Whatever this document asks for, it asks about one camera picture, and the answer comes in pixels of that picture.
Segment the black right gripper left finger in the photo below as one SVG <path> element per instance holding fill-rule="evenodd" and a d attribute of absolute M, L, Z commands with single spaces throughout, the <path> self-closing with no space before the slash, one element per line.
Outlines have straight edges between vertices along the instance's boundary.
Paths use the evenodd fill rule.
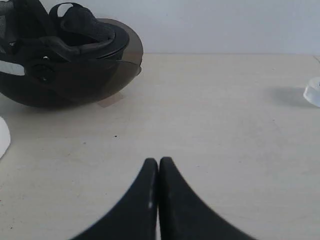
<path fill-rule="evenodd" d="M 123 197 L 75 240 L 155 240 L 158 163 L 147 158 Z"/>

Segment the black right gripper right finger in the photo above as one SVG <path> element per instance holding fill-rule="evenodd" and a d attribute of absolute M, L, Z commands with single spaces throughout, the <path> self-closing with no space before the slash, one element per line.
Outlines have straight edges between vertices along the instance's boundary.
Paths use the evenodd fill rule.
<path fill-rule="evenodd" d="M 188 185 L 171 157 L 159 163 L 159 224 L 162 240 L 251 240 L 219 216 Z"/>

